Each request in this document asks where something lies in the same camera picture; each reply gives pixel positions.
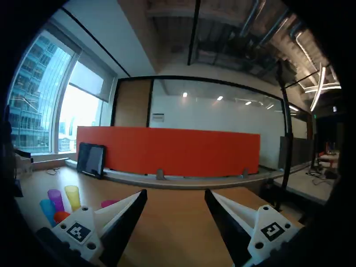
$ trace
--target glass partition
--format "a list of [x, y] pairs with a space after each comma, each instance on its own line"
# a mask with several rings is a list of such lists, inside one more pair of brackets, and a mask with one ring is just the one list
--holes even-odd
[[259, 134], [260, 172], [278, 169], [282, 104], [261, 93], [210, 82], [156, 79], [150, 127]]

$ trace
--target glass building facade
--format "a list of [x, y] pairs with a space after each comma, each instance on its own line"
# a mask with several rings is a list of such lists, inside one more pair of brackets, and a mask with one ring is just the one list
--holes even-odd
[[8, 104], [12, 143], [31, 153], [50, 151], [54, 107], [71, 56], [43, 32], [23, 60]]

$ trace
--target purple cup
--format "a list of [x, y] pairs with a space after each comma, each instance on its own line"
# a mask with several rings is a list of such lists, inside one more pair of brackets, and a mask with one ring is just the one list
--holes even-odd
[[48, 198], [53, 202], [56, 211], [64, 211], [61, 192], [57, 189], [48, 190]]

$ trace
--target wooden table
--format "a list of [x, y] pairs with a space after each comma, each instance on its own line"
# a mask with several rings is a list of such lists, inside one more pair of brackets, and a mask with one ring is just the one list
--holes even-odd
[[[20, 210], [33, 231], [50, 227], [39, 202], [52, 188], [62, 192], [66, 211], [70, 204], [64, 186], [79, 187], [82, 205], [99, 209], [102, 201], [123, 199], [142, 188], [97, 180], [61, 167], [57, 175], [37, 171], [21, 180], [24, 197], [17, 198]], [[266, 202], [244, 187], [215, 190], [247, 207], [258, 209]], [[148, 200], [118, 266], [219, 266], [232, 260], [204, 200], [203, 190], [147, 189]], [[296, 226], [288, 214], [283, 214]]]
[[[315, 177], [307, 175], [306, 172], [308, 172], [308, 168], [289, 175], [287, 191], [300, 195], [316, 203], [322, 205], [325, 204], [329, 199], [334, 180], [328, 180], [330, 183], [332, 183], [331, 185], [325, 182], [314, 185], [312, 181]], [[283, 177], [277, 178], [274, 180], [274, 184], [281, 186], [282, 181]]]

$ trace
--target orange room divider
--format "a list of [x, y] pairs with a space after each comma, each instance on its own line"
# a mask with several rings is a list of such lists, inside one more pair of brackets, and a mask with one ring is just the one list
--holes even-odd
[[260, 135], [186, 129], [84, 127], [81, 142], [107, 147], [105, 167], [136, 174], [220, 177], [258, 172]]

